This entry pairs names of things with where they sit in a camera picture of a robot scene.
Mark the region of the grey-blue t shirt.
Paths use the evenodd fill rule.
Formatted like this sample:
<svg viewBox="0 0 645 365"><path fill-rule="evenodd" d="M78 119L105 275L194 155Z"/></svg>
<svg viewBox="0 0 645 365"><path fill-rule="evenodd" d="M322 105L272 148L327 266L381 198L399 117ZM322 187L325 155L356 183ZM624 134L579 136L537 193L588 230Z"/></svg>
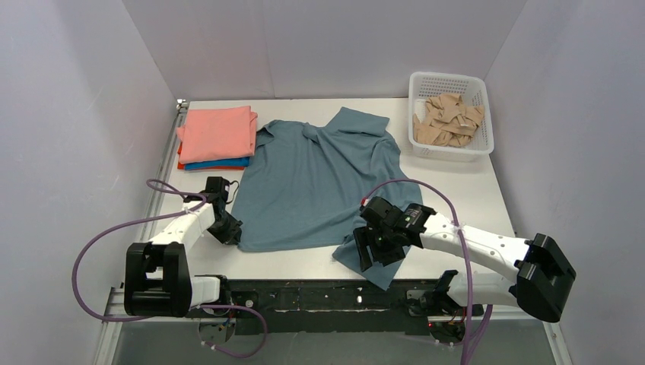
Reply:
<svg viewBox="0 0 645 365"><path fill-rule="evenodd" d="M354 229L371 190L398 208L422 200L400 167L389 119L346 107L324 126L274 120L256 135L256 152L232 207L239 249L274 252L334 246L333 257L359 269Z"/></svg>

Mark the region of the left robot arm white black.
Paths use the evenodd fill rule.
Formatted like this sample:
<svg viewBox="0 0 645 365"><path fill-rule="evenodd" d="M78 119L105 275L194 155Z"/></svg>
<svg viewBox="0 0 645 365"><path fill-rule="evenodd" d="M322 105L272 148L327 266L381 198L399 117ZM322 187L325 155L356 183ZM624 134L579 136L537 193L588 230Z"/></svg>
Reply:
<svg viewBox="0 0 645 365"><path fill-rule="evenodd" d="M238 245L242 223L226 209L230 181L207 178L197 194L183 194L183 209L146 243L133 243L126 253L124 308L130 316L184 317L203 304L227 298L222 275L191 272L187 254L205 234L222 245Z"/></svg>

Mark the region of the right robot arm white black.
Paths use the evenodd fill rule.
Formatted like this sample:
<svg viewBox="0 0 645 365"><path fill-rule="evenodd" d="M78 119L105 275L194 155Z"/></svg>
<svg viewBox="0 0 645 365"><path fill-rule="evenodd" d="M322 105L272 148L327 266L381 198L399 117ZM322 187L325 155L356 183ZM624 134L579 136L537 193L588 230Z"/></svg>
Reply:
<svg viewBox="0 0 645 365"><path fill-rule="evenodd" d="M433 289L412 299L413 312L454 313L473 305L515 306L543 322L559 322L577 273L558 244L538 233L531 240L470 226L458 228L433 208L412 203L402 210L381 197L363 202L365 226L354 229L361 271L405 258L410 246L468 256L488 272L446 270Z"/></svg>

